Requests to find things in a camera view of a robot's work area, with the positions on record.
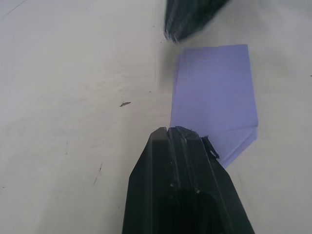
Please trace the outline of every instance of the purple paper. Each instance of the purple paper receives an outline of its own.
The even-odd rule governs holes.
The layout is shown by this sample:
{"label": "purple paper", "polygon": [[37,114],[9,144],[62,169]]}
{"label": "purple paper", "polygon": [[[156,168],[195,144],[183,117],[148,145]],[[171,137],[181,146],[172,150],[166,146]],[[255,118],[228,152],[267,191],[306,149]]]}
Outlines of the purple paper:
{"label": "purple paper", "polygon": [[208,136],[223,167],[256,140],[247,45],[191,48],[180,55],[170,126]]}

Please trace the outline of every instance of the blurry black object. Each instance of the blurry black object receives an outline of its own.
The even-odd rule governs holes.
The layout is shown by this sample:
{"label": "blurry black object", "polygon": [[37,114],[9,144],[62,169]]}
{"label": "blurry black object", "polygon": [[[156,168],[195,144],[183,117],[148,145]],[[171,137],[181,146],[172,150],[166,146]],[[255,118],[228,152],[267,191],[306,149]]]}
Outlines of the blurry black object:
{"label": "blurry black object", "polygon": [[123,234],[254,234],[207,137],[153,132],[128,185]]}
{"label": "blurry black object", "polygon": [[165,37],[179,42],[200,31],[229,0],[167,0]]}

